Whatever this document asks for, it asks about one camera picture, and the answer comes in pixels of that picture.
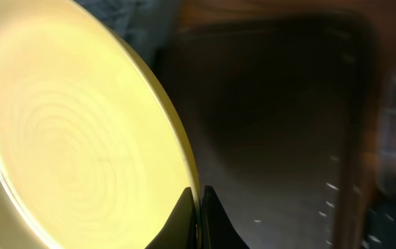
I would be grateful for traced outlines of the yellow plate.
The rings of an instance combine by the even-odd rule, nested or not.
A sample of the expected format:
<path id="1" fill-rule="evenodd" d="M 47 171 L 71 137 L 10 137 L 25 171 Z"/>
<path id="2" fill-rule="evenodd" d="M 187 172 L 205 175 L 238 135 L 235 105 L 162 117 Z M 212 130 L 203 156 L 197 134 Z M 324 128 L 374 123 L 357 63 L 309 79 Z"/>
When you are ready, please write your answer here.
<path id="1" fill-rule="evenodd" d="M 146 248 L 199 181 L 135 51 L 74 1 L 0 1 L 0 248 Z"/>

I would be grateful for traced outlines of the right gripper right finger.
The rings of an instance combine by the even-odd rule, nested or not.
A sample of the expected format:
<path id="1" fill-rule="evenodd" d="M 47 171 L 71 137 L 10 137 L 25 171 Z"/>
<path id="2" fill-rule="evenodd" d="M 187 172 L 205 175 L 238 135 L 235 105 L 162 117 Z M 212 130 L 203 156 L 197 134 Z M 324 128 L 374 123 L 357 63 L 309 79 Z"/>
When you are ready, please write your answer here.
<path id="1" fill-rule="evenodd" d="M 206 185 L 201 202 L 203 249 L 249 249 L 236 232 L 213 187 Z"/>

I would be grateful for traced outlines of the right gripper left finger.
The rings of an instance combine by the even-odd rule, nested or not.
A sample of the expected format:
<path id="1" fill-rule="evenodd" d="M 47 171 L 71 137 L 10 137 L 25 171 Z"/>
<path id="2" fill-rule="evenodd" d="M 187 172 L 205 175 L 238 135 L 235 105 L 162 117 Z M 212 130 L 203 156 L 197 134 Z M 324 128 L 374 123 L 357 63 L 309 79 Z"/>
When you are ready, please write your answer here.
<path id="1" fill-rule="evenodd" d="M 192 190 L 182 192 L 161 231 L 146 249 L 196 249 L 197 219 Z"/>

